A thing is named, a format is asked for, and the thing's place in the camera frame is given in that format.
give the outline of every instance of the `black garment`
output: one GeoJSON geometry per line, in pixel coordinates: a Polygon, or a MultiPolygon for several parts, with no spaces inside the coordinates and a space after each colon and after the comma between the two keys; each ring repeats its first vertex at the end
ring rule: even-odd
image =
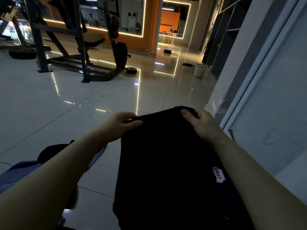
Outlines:
{"type": "Polygon", "coordinates": [[[197,116],[188,107],[140,116],[133,120],[143,126],[122,137],[113,205],[119,226],[254,229],[221,161],[182,117],[183,108],[197,116]]]}

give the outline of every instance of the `orange wall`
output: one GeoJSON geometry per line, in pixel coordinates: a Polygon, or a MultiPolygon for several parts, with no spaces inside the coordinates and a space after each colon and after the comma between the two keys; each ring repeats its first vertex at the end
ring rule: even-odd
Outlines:
{"type": "MultiPolygon", "coordinates": [[[[150,52],[154,48],[155,34],[157,29],[159,0],[146,0],[145,23],[143,38],[131,35],[120,34],[116,42],[125,42],[128,49],[142,52],[150,52]]],[[[64,24],[48,22],[48,25],[54,27],[66,28],[64,24]]],[[[106,37],[104,44],[110,45],[108,33],[98,29],[87,29],[89,32],[102,34],[106,37]]]]}
{"type": "Polygon", "coordinates": [[[172,26],[160,25],[159,32],[170,32],[171,29],[178,30],[179,19],[180,13],[163,10],[161,13],[161,24],[168,24],[172,26]]]}

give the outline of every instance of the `glossy floor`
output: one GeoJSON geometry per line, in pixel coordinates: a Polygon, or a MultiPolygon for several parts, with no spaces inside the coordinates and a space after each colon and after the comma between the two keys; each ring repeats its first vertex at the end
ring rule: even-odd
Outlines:
{"type": "MultiPolygon", "coordinates": [[[[63,42],[76,53],[76,44],[63,42]]],[[[53,46],[48,57],[60,56],[53,46]]],[[[127,66],[136,75],[120,74],[107,82],[81,83],[82,74],[50,66],[38,73],[36,60],[14,60],[0,53],[0,172],[19,161],[36,159],[47,146],[78,139],[111,114],[137,115],[185,105],[204,109],[216,84],[210,74],[193,77],[202,55],[186,48],[159,44],[157,56],[132,54],[127,66]],[[173,50],[172,57],[163,49],[173,50]]],[[[109,49],[90,50],[96,64],[114,67],[109,49]]],[[[120,140],[109,144],[102,157],[79,181],[76,209],[64,213],[66,226],[76,229],[119,229],[112,212],[120,158],[120,140]]]]}

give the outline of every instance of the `clothing label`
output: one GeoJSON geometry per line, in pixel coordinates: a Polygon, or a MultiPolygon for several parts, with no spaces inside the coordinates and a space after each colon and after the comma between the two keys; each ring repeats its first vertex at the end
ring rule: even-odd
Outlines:
{"type": "Polygon", "coordinates": [[[216,182],[223,183],[223,181],[225,181],[225,177],[224,177],[222,170],[218,169],[217,167],[212,167],[212,169],[216,177],[216,182]]]}

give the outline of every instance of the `weight bench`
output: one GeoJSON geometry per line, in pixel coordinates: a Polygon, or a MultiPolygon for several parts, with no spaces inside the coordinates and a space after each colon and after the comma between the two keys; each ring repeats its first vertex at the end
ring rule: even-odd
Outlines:
{"type": "MultiPolygon", "coordinates": [[[[36,45],[38,54],[39,72],[50,72],[48,64],[54,64],[60,67],[68,68],[76,72],[83,73],[82,82],[90,81],[108,81],[116,76],[122,69],[125,69],[128,55],[127,45],[124,42],[115,43],[114,39],[118,37],[118,20],[116,16],[110,17],[109,0],[103,0],[103,8],[105,21],[108,29],[108,34],[111,42],[113,56],[115,58],[116,68],[94,65],[90,62],[87,51],[91,47],[96,47],[105,42],[105,36],[101,34],[91,33],[87,31],[81,10],[79,0],[51,0],[50,5],[58,8],[59,13],[65,23],[67,29],[48,26],[46,21],[33,0],[25,0],[29,15],[29,22],[32,29],[33,39],[36,45]],[[46,41],[53,42],[59,51],[63,54],[61,57],[46,59],[45,53],[41,52],[41,30],[44,30],[49,38],[44,38],[46,41]],[[78,44],[79,54],[69,55],[60,43],[55,33],[74,36],[78,44]]],[[[120,16],[119,3],[116,0],[117,12],[120,16]]]]}

